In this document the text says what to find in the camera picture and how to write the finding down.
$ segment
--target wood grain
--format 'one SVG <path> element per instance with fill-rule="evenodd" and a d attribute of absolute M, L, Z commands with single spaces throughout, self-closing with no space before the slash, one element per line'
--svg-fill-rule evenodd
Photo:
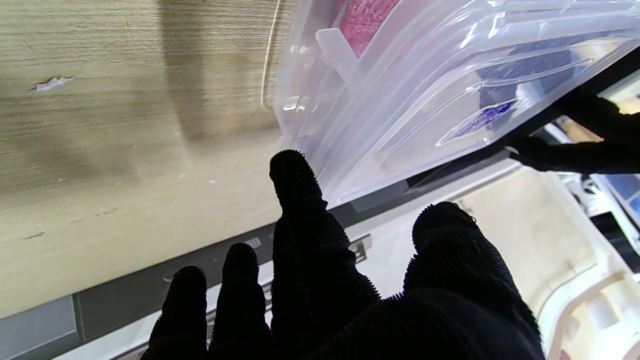
<path fill-rule="evenodd" d="M 0 318 L 277 219 L 275 4 L 0 4 Z"/>

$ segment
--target pink object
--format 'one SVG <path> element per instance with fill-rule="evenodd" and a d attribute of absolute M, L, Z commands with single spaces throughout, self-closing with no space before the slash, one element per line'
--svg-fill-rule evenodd
<path fill-rule="evenodd" d="M 340 30 L 360 57 L 382 22 L 400 0 L 350 0 L 340 21 Z"/>

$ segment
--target plastic storage container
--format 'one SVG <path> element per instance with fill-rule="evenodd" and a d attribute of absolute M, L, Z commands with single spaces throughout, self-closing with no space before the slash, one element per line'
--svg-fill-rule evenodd
<path fill-rule="evenodd" d="M 348 4 L 299 0 L 274 100 L 333 206 L 487 146 L 640 44 L 630 0 L 401 0 L 357 57 Z"/>

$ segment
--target gloved hand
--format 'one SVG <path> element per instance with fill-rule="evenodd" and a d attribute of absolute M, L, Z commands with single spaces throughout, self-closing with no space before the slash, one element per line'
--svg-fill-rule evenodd
<path fill-rule="evenodd" d="M 549 145 L 539 138 L 515 138 L 508 148 L 511 158 L 539 171 L 640 172 L 640 114 L 622 115 L 613 102 L 579 91 L 567 94 L 554 106 L 604 141 Z"/>
<path fill-rule="evenodd" d="M 355 255 L 304 157 L 284 151 L 270 176 L 282 207 L 273 241 L 273 321 L 264 322 L 253 249 L 229 250 L 212 343 L 207 284 L 179 270 L 143 360 L 543 359 L 540 332 L 498 250 L 457 205 L 430 206 L 413 227 L 417 255 L 404 291 L 386 300 L 355 268 Z"/>
<path fill-rule="evenodd" d="M 358 273 L 349 239 L 326 210 L 327 203 L 304 157 L 283 151 L 269 173 L 282 207 L 273 240 L 273 321 L 264 321 L 253 249 L 233 245 L 227 254 L 208 351 L 205 276 L 179 270 L 172 281 L 143 360 L 277 357 L 299 359 L 380 301 Z"/>

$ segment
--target blue label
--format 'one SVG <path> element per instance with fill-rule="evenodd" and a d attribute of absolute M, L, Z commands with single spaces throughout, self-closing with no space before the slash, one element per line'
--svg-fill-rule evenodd
<path fill-rule="evenodd" d="M 439 142 L 438 145 L 442 145 L 445 142 L 450 142 L 453 139 L 475 133 L 476 131 L 484 128 L 492 122 L 498 120 L 502 114 L 509 111 L 518 102 L 518 99 L 504 102 L 495 106 L 485 108 L 480 116 L 475 119 L 470 119 L 449 131 Z"/>

